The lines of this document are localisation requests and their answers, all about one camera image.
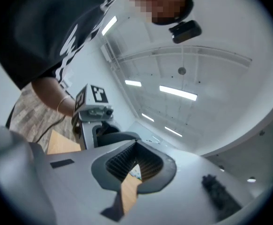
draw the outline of ceiling beam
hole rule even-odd
[[[252,62],[252,59],[250,59],[248,57],[244,57],[244,56],[234,53],[234,52],[229,52],[229,51],[216,49],[216,48],[212,48],[212,47],[183,46],[183,50],[184,50],[183,54],[200,56],[200,57],[208,57],[208,58],[216,58],[219,60],[223,60],[223,61],[227,61],[227,62],[236,64],[236,65],[241,66],[246,69],[248,69],[248,67],[249,67],[249,65],[245,65],[243,63],[221,57],[220,55],[216,56],[216,55],[212,55],[212,54],[199,53],[200,49],[201,50],[202,49],[210,50],[210,51],[213,51],[214,53],[227,54],[227,55],[235,57],[237,59],[241,59],[243,62],[246,62],[246,64],[250,64]],[[121,63],[124,60],[125,61],[132,61],[132,60],[144,59],[144,58],[148,58],[148,57],[159,57],[159,56],[168,56],[168,55],[181,55],[181,46],[165,46],[165,47],[158,47],[158,48],[149,49],[149,50],[143,50],[141,52],[136,52],[136,53],[129,54],[126,56],[117,57],[117,59]]]
[[[151,35],[150,31],[149,31],[149,28],[148,28],[148,25],[146,22],[144,22],[144,26],[145,26],[145,29],[146,29],[146,32],[147,32],[147,35],[149,37],[149,41],[150,43],[154,43],[154,39],[153,39],[153,36]]]
[[[162,120],[167,120],[169,123],[171,123],[174,127],[179,126],[182,127],[184,129],[183,133],[188,133],[188,134],[192,134],[195,136],[202,136],[203,132],[199,129],[196,129],[194,127],[192,127],[191,125],[186,125],[185,122],[177,120],[177,119],[172,119],[170,116],[159,112],[158,110],[148,107],[148,106],[141,106],[142,109],[147,110],[148,112],[152,113],[154,116],[159,117]]]
[[[117,32],[120,34],[120,36],[122,37],[122,35],[121,35],[121,33],[120,33],[119,29],[118,29],[118,28],[116,28],[116,30],[117,30]],[[121,47],[120,47],[120,45],[118,44],[118,40],[117,40],[117,39],[113,39],[113,40],[115,40],[115,41],[116,41],[116,44],[117,44],[117,46],[118,46],[118,50],[119,50],[119,52],[120,52],[121,54],[123,54],[123,52],[122,52],[122,50],[121,50]]]
[[[119,63],[118,63],[118,60],[117,60],[117,58],[115,57],[114,51],[113,51],[113,49],[112,49],[112,47],[111,47],[111,45],[110,45],[110,43],[109,43],[107,37],[105,37],[104,40],[105,40],[105,42],[106,42],[106,43],[109,45],[109,47],[110,47],[111,53],[112,53],[112,55],[114,56],[114,59],[113,59],[113,60],[115,60],[117,66],[120,67],[120,65],[119,65]],[[130,95],[127,94],[126,89],[123,87],[123,85],[122,85],[122,83],[121,83],[122,79],[125,78],[125,75],[124,75],[123,70],[122,70],[122,69],[115,69],[115,70],[111,70],[111,71],[112,71],[112,74],[114,75],[115,79],[117,80],[120,89],[121,89],[122,92],[123,92],[124,98],[126,99],[127,103],[129,104],[130,108],[132,109],[132,112],[134,113],[134,115],[135,115],[136,117],[139,117],[138,112],[137,112],[136,109],[135,109],[135,106],[131,103]],[[134,100],[134,104],[136,104],[137,107],[140,108],[140,104],[139,104],[138,101],[135,99],[135,96],[134,96],[133,94],[132,94],[132,99]]]
[[[196,68],[194,72],[194,84],[198,83],[198,72],[199,72],[199,56],[196,57]]]
[[[162,98],[161,96],[158,96],[158,95],[148,93],[146,91],[145,92],[140,92],[139,96],[141,98],[145,98],[145,99],[148,99],[148,100],[154,100],[154,101],[157,101],[158,103],[164,104],[164,98]]]
[[[156,61],[157,74],[159,75],[159,78],[161,78],[161,70],[160,70],[160,67],[159,67],[159,61],[158,61],[157,57],[155,57],[155,61]]]
[[[154,111],[149,111],[147,109],[144,108],[144,111],[149,112],[150,114],[152,114],[155,117],[158,117],[160,120],[164,121],[164,117]],[[154,126],[156,126],[159,129],[164,129],[164,126],[169,127],[170,129],[173,129],[174,131],[180,133],[184,139],[187,139],[188,141],[190,140],[192,143],[194,143],[195,145],[197,145],[199,138],[201,137],[201,134],[196,134],[196,133],[192,133],[191,131],[189,131],[188,129],[185,129],[185,127],[180,127],[183,128],[183,130],[181,129],[175,129],[177,128],[177,123],[175,123],[174,121],[168,120],[168,123],[164,123],[162,124],[162,126],[156,126],[156,124],[154,124]]]

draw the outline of white graphic print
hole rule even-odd
[[[110,5],[114,2],[114,0],[106,0],[101,6],[100,9],[104,12],[104,14],[108,11]],[[80,45],[80,47],[75,49],[74,42],[76,40],[75,32],[77,31],[78,24],[74,27],[73,31],[71,32],[70,36],[66,40],[66,43],[63,45],[62,49],[60,50],[60,56],[66,53],[66,57],[63,58],[61,66],[56,69],[55,71],[55,77],[58,80],[59,83],[63,82],[63,79],[65,78],[66,75],[66,66],[68,65],[67,62],[72,59],[76,52],[78,52],[86,43],[88,43],[91,39],[93,39],[92,35],[96,35],[100,27],[102,26],[103,19],[101,22],[95,26],[86,40],[84,41],[83,44]]]

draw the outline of black label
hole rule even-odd
[[[51,164],[51,167],[52,167],[52,168],[58,168],[58,167],[63,167],[63,166],[72,164],[72,163],[74,163],[73,160],[71,160],[71,159],[66,159],[66,160],[61,160],[61,161],[58,161],[58,162],[52,162],[52,163],[50,163],[50,164]]]
[[[93,91],[94,100],[96,103],[108,103],[107,96],[103,88],[91,85],[91,90]]]

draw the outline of ceiling light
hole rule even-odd
[[[225,168],[224,168],[224,166],[222,166],[222,165],[219,165],[219,168],[220,168],[220,170],[221,170],[222,172],[224,172],[224,171],[225,171]]]
[[[172,132],[172,133],[174,133],[174,134],[176,134],[176,135],[178,135],[178,136],[180,136],[180,137],[182,137],[182,135],[181,134],[179,134],[179,133],[176,133],[175,131],[173,131],[172,129],[169,129],[168,127],[164,127],[166,130],[169,130],[170,132]]]
[[[127,85],[132,85],[132,86],[141,87],[141,82],[125,80],[125,83],[126,83]]]
[[[177,90],[177,89],[174,89],[174,88],[168,88],[168,87],[164,87],[164,86],[159,86],[159,90],[161,92],[167,92],[167,93],[174,94],[174,95],[177,95],[177,96],[180,96],[180,97],[183,97],[183,98],[188,98],[188,99],[193,100],[193,101],[196,101],[197,97],[198,97],[198,95],[193,94],[193,93],[184,92],[184,91],[181,91],[181,90]]]
[[[148,117],[147,115],[145,115],[145,114],[143,114],[143,113],[142,113],[142,115],[143,115],[145,118],[147,118],[147,119],[151,120],[152,122],[154,122],[154,119],[153,119],[153,118],[150,118],[150,117]]]
[[[109,28],[112,27],[113,24],[115,24],[117,22],[117,17],[114,16],[109,23],[106,25],[106,27],[102,30],[102,35],[104,36],[105,33],[109,30]]]
[[[154,137],[154,136],[153,136]],[[155,138],[155,137],[154,137]],[[155,138],[157,141],[159,141],[157,138]],[[159,141],[160,142],[160,141]]]
[[[255,179],[255,177],[250,177],[247,181],[248,182],[256,182],[256,179]]]

